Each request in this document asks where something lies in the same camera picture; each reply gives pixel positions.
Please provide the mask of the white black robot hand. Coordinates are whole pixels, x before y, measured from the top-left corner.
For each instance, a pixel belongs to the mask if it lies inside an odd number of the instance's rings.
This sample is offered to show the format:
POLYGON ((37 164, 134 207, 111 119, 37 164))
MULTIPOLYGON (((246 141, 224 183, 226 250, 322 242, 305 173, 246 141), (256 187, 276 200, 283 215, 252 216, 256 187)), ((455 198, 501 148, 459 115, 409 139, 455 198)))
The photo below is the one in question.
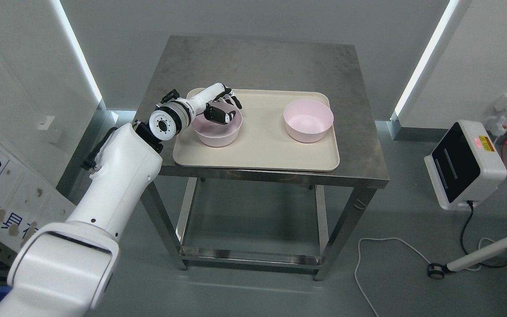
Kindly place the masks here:
POLYGON ((214 102, 231 104, 238 110, 242 109, 241 102, 231 88, 221 83, 213 84, 200 93, 187 98, 187 108, 190 111, 190 123, 202 114, 206 120, 219 125, 229 124, 236 115, 236 111, 224 112, 213 106, 214 102))

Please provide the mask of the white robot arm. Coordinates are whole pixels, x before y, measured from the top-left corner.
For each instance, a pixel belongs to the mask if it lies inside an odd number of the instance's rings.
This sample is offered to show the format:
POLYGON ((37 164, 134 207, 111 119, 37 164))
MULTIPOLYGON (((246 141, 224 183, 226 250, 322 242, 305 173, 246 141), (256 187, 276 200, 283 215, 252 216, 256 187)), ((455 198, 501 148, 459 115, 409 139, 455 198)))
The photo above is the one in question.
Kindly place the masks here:
POLYGON ((82 317, 99 304, 125 225, 162 166, 161 142, 186 129, 205 104, 170 92, 148 121, 107 132, 88 158, 92 182, 72 214, 38 229, 12 263, 0 317, 82 317))

